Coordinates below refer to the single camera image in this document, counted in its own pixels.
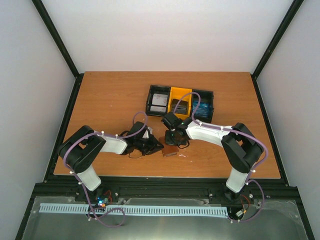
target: black object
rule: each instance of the black object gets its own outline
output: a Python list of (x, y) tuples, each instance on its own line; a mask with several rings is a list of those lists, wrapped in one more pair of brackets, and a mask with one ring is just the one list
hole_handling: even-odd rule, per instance
[[(82, 126), (58, 148), (59, 156), (64, 158), (67, 150), (76, 141), (93, 132), (94, 130), (91, 127), (87, 125)], [(106, 140), (98, 135), (90, 136), (88, 139), (85, 139), (81, 142), (81, 144), (85, 145), (85, 147), (82, 148), (79, 145), (75, 146), (66, 157), (65, 162), (74, 170), (76, 174), (82, 173), (88, 169), (88, 167), (90, 167), (105, 143)]]
[(176, 108), (175, 109), (175, 113), (176, 114), (184, 114), (184, 115), (186, 115), (187, 112), (188, 112), (188, 102), (181, 100), (179, 105), (177, 106), (178, 102), (179, 102), (179, 99), (172, 99), (172, 101), (171, 101), (171, 111), (173, 111)]
[(224, 190), (224, 198), (225, 198), (225, 200), (227, 201), (227, 202), (229, 202), (229, 203), (234, 203), (235, 201), (237, 201), (237, 199), (238, 199), (238, 197), (239, 197), (239, 195), (240, 195), (240, 193), (238, 192), (238, 193), (235, 193), (235, 192), (233, 192), (233, 191), (231, 191), (229, 188), (225, 188), (225, 190)]
[[(147, 97), (147, 100), (146, 100), (146, 104), (145, 104), (145, 113), (148, 116), (163, 117), (164, 115), (167, 114), (169, 97), (170, 97), (170, 89), (171, 89), (171, 87), (169, 87), (169, 86), (156, 86), (156, 85), (151, 85), (150, 86), (149, 94), (148, 94), (148, 97)], [(154, 94), (167, 95), (166, 105), (154, 105), (154, 104), (152, 104), (152, 100), (154, 98)], [(165, 111), (162, 112), (162, 111), (157, 111), (157, 110), (151, 110), (151, 107), (165, 108)]]
[(106, 194), (108, 191), (110, 191), (110, 193), (111, 193), (111, 190), (108, 187), (105, 187), (103, 185), (98, 186), (96, 188), (96, 190), (94, 190), (94, 192), (93, 192), (95, 198), (92, 199), (92, 203), (95, 204), (95, 203), (98, 203), (99, 201), (104, 201), (105, 198), (108, 199), (109, 197), (112, 197), (111, 194), (109, 194), (109, 195)]
[[(179, 99), (172, 99), (172, 103), (171, 103), (171, 109), (168, 109), (168, 104), (169, 104), (169, 98), (170, 98), (170, 90), (171, 87), (170, 86), (159, 86), (159, 85), (150, 85), (149, 88), (149, 93), (148, 93), (148, 97), (146, 100), (146, 104), (145, 104), (145, 113), (148, 116), (158, 116), (158, 117), (163, 117), (165, 116), (169, 111), (175, 109), (175, 104), (178, 103)], [(192, 89), (193, 92), (196, 92), (200, 95), (201, 97), (201, 103), (208, 103), (209, 104), (209, 110), (208, 110), (208, 116), (204, 117), (204, 116), (197, 116), (195, 115), (196, 119), (199, 119), (200, 121), (204, 122), (204, 123), (211, 123), (212, 121), (212, 117), (214, 114), (214, 93), (212, 91), (205, 91), (205, 90), (197, 90), (197, 89)], [(163, 94), (163, 95), (167, 95), (167, 100), (166, 100), (166, 105), (153, 105), (152, 104), (152, 100), (154, 97), (154, 94)], [(189, 117), (191, 117), (191, 114), (193, 112), (193, 102), (196, 101), (198, 99), (198, 96), (192, 94), (191, 95), (191, 111), (190, 111), (190, 115)], [(178, 114), (187, 114), (188, 112), (188, 102), (186, 101), (181, 101), (179, 105), (183, 106), (183, 109), (185, 108), (184, 112), (179, 112), (179, 110), (177, 109)], [(160, 108), (165, 108), (165, 112), (164, 111), (156, 111), (156, 110), (151, 110), (151, 107), (160, 107)]]
[[(208, 116), (201, 116), (201, 115), (197, 115), (197, 112), (194, 114), (194, 118), (198, 119), (204, 123), (211, 123), (212, 121), (212, 117), (214, 114), (214, 92), (213, 91), (204, 91), (204, 90), (197, 90), (197, 89), (193, 89), (192, 92), (198, 93), (200, 95), (201, 98), (201, 102), (200, 103), (206, 103), (208, 104)], [(198, 96), (195, 94), (192, 94), (191, 97), (191, 111), (190, 111), (190, 117), (193, 113), (194, 110), (194, 101), (198, 101)]]
[[(144, 123), (137, 121), (130, 131), (124, 131), (120, 134), (120, 136), (123, 136), (124, 134), (126, 136), (136, 133), (138, 130), (140, 130), (144, 126)], [(143, 138), (145, 132), (148, 132), (148, 138)], [(121, 155), (127, 155), (134, 151), (134, 149), (137, 149), (141, 152), (141, 155), (151, 155), (154, 154), (161, 149), (164, 148), (161, 142), (159, 142), (154, 135), (152, 135), (148, 129), (147, 126), (144, 127), (144, 129), (139, 132), (138, 134), (128, 137), (124, 139), (127, 143), (127, 147), (124, 150), (124, 152)]]
[(264, 69), (265, 65), (267, 64), (269, 58), (271, 57), (272, 53), (274, 52), (276, 46), (280, 42), (282, 36), (286, 32), (287, 28), (289, 27), (292, 19), (298, 12), (301, 4), (304, 2), (304, 0), (294, 0), (289, 7), (289, 10), (286, 12), (282, 22), (280, 23), (278, 29), (276, 30), (273, 38), (271, 39), (271, 42), (269, 43), (268, 47), (266, 48), (261, 60), (259, 61), (258, 65), (256, 66), (254, 72), (253, 72), (253, 79), (257, 80), (260, 73)]
[(66, 109), (65, 109), (65, 112), (63, 115), (62, 123), (59, 128), (58, 136), (56, 137), (56, 140), (55, 140), (55, 143), (53, 146), (53, 150), (52, 150), (51, 157), (49, 160), (48, 168), (46, 169), (46, 172), (44, 175), (44, 180), (47, 180), (48, 178), (52, 178), (53, 176), (55, 176), (53, 173), (54, 173), (54, 170), (56, 167), (56, 162), (57, 162), (58, 156), (59, 156), (58, 155), (58, 148), (64, 142), (64, 138), (65, 138), (65, 135), (67, 132), (68, 124), (69, 124), (69, 121), (71, 118), (72, 111), (75, 107), (75, 103), (77, 100), (77, 96), (78, 96), (83, 78), (84, 78), (84, 74), (81, 73), (80, 76), (77, 77), (74, 81), (71, 95), (70, 95), (68, 104), (66, 106)]
[(66, 64), (69, 66), (73, 76), (75, 78), (79, 77), (79, 72), (74, 64), (74, 61), (71, 59), (70, 54), (68, 53), (68, 50), (62, 41), (54, 23), (52, 22), (43, 2), (41, 0), (32, 0), (35, 8), (37, 9), (38, 13), (40, 14), (44, 24), (46, 25), (46, 28), (49, 30), (53, 40), (55, 41), (55, 44), (59, 48)]
[[(238, 122), (232, 129), (254, 137), (243, 123)], [(259, 160), (264, 151), (263, 147), (257, 142), (233, 132), (223, 136), (221, 143), (231, 166), (244, 174), (250, 172), (251, 167)]]
[(189, 146), (190, 138), (187, 135), (186, 129), (189, 123), (192, 122), (191, 117), (187, 117), (182, 121), (182, 119), (178, 118), (172, 111), (170, 111), (162, 118), (161, 122), (169, 129), (165, 131), (165, 144), (178, 146), (180, 149), (180, 145), (187, 145), (186, 147)]

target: wooden tabletop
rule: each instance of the wooden tabletop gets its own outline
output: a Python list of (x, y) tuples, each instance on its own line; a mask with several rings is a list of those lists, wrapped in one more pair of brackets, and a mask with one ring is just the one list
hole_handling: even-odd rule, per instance
[[(254, 178), (280, 178), (265, 122), (248, 72), (86, 72), (65, 135), (68, 139), (83, 125), (108, 134), (120, 134), (132, 126), (132, 117), (144, 111), (150, 85), (214, 92), (212, 123), (233, 126), (244, 123), (269, 149), (269, 158)], [(137, 116), (143, 122), (143, 115)], [(158, 139), (166, 127), (161, 117), (149, 116), (148, 127)], [(223, 148), (200, 140), (175, 156), (162, 152), (138, 159), (102, 152), (93, 162), (100, 176), (227, 178), (231, 166)], [(59, 158), (54, 174), (69, 171)]]

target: purple cable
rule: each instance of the purple cable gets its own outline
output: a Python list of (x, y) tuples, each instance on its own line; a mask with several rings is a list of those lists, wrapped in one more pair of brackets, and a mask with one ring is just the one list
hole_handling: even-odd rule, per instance
[(254, 182), (254, 183), (258, 186), (258, 188), (260, 189), (260, 192), (261, 192), (261, 194), (262, 194), (261, 206), (260, 206), (259, 210), (255, 213), (255, 215), (249, 217), (249, 218), (246, 219), (246, 220), (240, 220), (239, 223), (246, 223), (246, 222), (249, 222), (249, 221), (253, 220), (254, 218), (256, 218), (256, 217), (258, 216), (258, 214), (261, 212), (261, 210), (262, 210), (262, 208), (263, 208), (263, 206), (264, 206), (264, 203), (265, 203), (265, 195), (264, 195), (264, 191), (262, 190), (262, 187), (261, 187), (260, 184), (259, 184), (256, 180), (254, 180), (254, 179), (250, 179), (247, 183), (249, 184), (249, 183), (251, 183), (251, 182)]
[[(130, 134), (130, 135), (127, 135), (127, 136), (119, 136), (119, 137), (118, 137), (119, 139), (130, 138), (130, 137), (132, 137), (132, 136), (134, 136), (134, 135), (137, 135), (138, 133), (140, 133), (140, 132), (145, 128), (145, 126), (147, 125), (148, 116), (147, 116), (147, 114), (146, 114), (145, 112), (143, 112), (143, 111), (139, 111), (139, 112), (137, 112), (137, 113), (133, 116), (132, 125), (135, 123), (135, 118), (136, 118), (136, 116), (137, 116), (138, 114), (144, 114), (144, 115), (145, 115), (145, 121), (144, 121), (144, 125), (142, 126), (142, 128), (140, 128), (138, 131), (136, 131), (136, 132), (133, 133), (133, 134)], [(83, 140), (85, 140), (85, 139), (87, 139), (87, 138), (89, 138), (89, 137), (92, 137), (92, 136), (94, 136), (94, 135), (103, 135), (103, 136), (108, 136), (108, 137), (112, 137), (112, 138), (117, 138), (115, 135), (105, 134), (105, 133), (102, 133), (102, 132), (92, 132), (92, 133), (89, 133), (89, 134), (81, 137), (80, 139), (78, 139), (78, 140), (77, 140), (74, 144), (72, 144), (71, 147), (65, 152), (65, 154), (64, 154), (64, 156), (63, 156), (63, 165), (64, 165), (67, 169), (71, 170), (71, 171), (73, 172), (74, 177), (79, 181), (79, 183), (81, 183), (82, 188), (83, 188), (83, 191), (84, 191), (84, 194), (85, 194), (85, 196), (86, 196), (86, 200), (87, 200), (87, 202), (88, 202), (88, 204), (89, 204), (90, 210), (91, 210), (91, 212), (93, 213), (94, 217), (97, 219), (97, 221), (99, 221), (102, 225), (104, 225), (104, 226), (106, 226), (106, 227), (108, 227), (108, 228), (117, 228), (117, 227), (120, 227), (120, 226), (124, 223), (124, 221), (125, 221), (125, 219), (126, 219), (126, 214), (125, 214), (124, 210), (123, 210), (122, 208), (115, 207), (115, 208), (110, 209), (109, 211), (107, 211), (107, 212), (104, 213), (103, 215), (97, 216), (96, 213), (95, 213), (95, 211), (94, 211), (94, 209), (93, 209), (93, 207), (91, 206), (91, 202), (90, 202), (90, 198), (89, 198), (89, 195), (88, 195), (88, 191), (87, 191), (86, 186), (82, 183), (81, 179), (80, 179), (80, 178), (78, 177), (78, 175), (74, 172), (74, 170), (73, 170), (70, 166), (68, 166), (68, 164), (66, 163), (66, 159), (67, 159), (68, 155), (70, 154), (70, 152), (72, 151), (72, 149), (74, 149), (74, 147), (77, 146), (79, 143), (81, 143)], [(107, 224), (103, 223), (103, 222), (99, 219), (99, 218), (105, 217), (106, 215), (108, 215), (109, 213), (111, 213), (111, 212), (113, 212), (113, 211), (115, 211), (115, 210), (119, 210), (120, 212), (123, 213), (123, 220), (122, 220), (122, 222), (121, 222), (120, 224), (114, 225), (114, 226), (112, 226), (112, 225), (107, 225)]]

